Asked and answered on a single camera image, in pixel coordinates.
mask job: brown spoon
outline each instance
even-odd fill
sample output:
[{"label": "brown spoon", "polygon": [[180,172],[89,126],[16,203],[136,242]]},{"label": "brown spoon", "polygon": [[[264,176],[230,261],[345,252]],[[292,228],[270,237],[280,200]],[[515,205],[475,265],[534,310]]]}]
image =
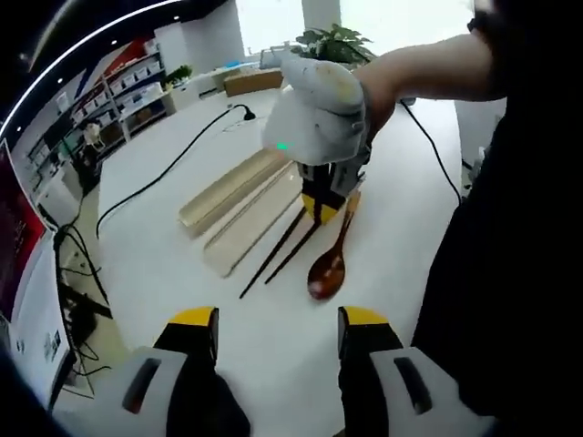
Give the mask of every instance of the brown spoon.
[{"label": "brown spoon", "polygon": [[314,299],[331,298],[340,289],[344,282],[346,266],[344,266],[343,244],[346,232],[353,221],[354,212],[361,199],[361,192],[356,191],[348,200],[344,213],[343,226],[338,239],[330,250],[321,255],[313,263],[308,273],[308,292]]}]

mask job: ceiling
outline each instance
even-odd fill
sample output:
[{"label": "ceiling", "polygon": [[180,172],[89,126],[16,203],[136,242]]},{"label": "ceiling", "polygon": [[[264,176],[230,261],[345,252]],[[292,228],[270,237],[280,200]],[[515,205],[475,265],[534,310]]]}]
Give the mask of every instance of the ceiling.
[{"label": "ceiling", "polygon": [[[115,25],[82,45],[65,58],[46,76],[35,91],[26,99],[10,121],[12,126],[26,126],[34,114],[61,87],[63,83],[80,73],[85,67],[112,50],[112,40],[117,46],[151,33],[154,29],[175,21],[200,19],[227,0],[182,0],[135,15]],[[0,36],[5,43],[5,59],[0,70],[0,120],[14,106],[17,99],[57,57],[84,36],[101,26],[142,7],[154,5],[160,0],[43,0],[42,2],[11,2],[11,15],[4,14]],[[9,20],[17,17],[18,24]],[[9,137],[9,144],[16,138]]]}]

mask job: poster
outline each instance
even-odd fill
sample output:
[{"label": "poster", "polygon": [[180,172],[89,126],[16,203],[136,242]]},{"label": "poster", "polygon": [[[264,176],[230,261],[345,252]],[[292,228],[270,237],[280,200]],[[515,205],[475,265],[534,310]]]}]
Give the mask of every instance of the poster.
[{"label": "poster", "polygon": [[20,278],[45,226],[20,188],[8,153],[6,143],[0,145],[0,313],[10,321]]}]

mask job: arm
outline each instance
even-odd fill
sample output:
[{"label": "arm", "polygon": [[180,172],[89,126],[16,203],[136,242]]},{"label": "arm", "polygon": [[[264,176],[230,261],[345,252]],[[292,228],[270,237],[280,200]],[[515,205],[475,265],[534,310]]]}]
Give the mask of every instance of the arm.
[{"label": "arm", "polygon": [[371,98],[373,135],[386,123],[402,97],[493,100],[494,58],[476,30],[427,46],[389,52],[356,70]]}]

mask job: green plant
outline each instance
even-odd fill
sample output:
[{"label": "green plant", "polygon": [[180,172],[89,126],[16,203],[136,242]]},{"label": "green plant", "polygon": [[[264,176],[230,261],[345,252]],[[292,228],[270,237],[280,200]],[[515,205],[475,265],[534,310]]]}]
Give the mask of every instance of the green plant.
[{"label": "green plant", "polygon": [[166,76],[165,83],[175,85],[181,80],[188,79],[192,75],[192,67],[179,66],[176,70]]},{"label": "green plant", "polygon": [[364,46],[372,42],[355,30],[333,24],[331,31],[322,29],[306,30],[295,40],[302,44],[291,49],[301,57],[343,64],[366,64],[376,55]]}]

